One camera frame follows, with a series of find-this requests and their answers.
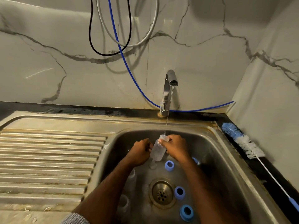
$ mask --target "blue ring cap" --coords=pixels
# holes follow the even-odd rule
[[[178,200],[182,200],[184,199],[186,193],[185,193],[185,190],[183,187],[181,186],[177,186],[175,189],[174,189],[174,197]]]
[[[168,171],[173,171],[173,169],[174,169],[174,162],[172,162],[171,160],[168,160],[168,161],[166,161],[164,167]]]
[[[193,209],[185,204],[180,208],[180,216],[185,222],[191,222],[194,217]]]
[[[196,158],[192,157],[192,159],[195,161],[195,163],[196,163],[197,165],[200,165],[200,162],[199,162]]]

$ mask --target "hand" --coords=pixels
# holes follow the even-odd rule
[[[124,159],[133,167],[140,166],[148,160],[152,148],[153,144],[148,138],[135,142]]]
[[[175,158],[178,162],[185,162],[190,159],[190,155],[188,153],[186,140],[182,138],[180,135],[168,135],[169,142],[164,141],[163,139],[159,139],[159,143],[166,147],[167,153]]]

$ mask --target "drain strainer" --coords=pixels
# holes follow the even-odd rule
[[[154,179],[149,188],[149,196],[153,204],[161,209],[172,207],[176,198],[174,197],[174,185],[167,178]]]

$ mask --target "faucet spout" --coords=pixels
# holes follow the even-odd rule
[[[159,117],[168,116],[169,109],[170,109],[170,100],[171,100],[169,92],[171,86],[178,86],[178,80],[176,79],[176,74],[174,70],[169,70],[166,73],[163,97],[160,103],[160,112],[158,114]]]

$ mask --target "black cable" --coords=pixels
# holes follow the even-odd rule
[[[120,51],[118,52],[115,52],[115,53],[112,53],[112,54],[103,54],[103,53],[100,53],[98,51],[96,51],[96,49],[94,48],[94,46],[92,45],[92,39],[91,39],[91,29],[92,29],[92,16],[93,16],[93,3],[92,3],[92,0],[90,0],[91,2],[91,5],[92,5],[92,10],[91,10],[91,14],[90,14],[90,22],[89,22],[89,30],[88,30],[88,37],[89,37],[89,43],[90,43],[90,46],[92,47],[92,49],[99,55],[101,56],[114,56],[116,54],[119,54]],[[128,0],[128,11],[129,11],[129,19],[130,19],[130,33],[129,33],[129,39],[128,39],[128,42],[126,43],[126,45],[122,48],[122,51],[127,48],[127,46],[129,45],[129,42],[130,42],[130,39],[131,39],[131,33],[132,33],[132,19],[131,19],[131,10],[130,10],[130,2]]]

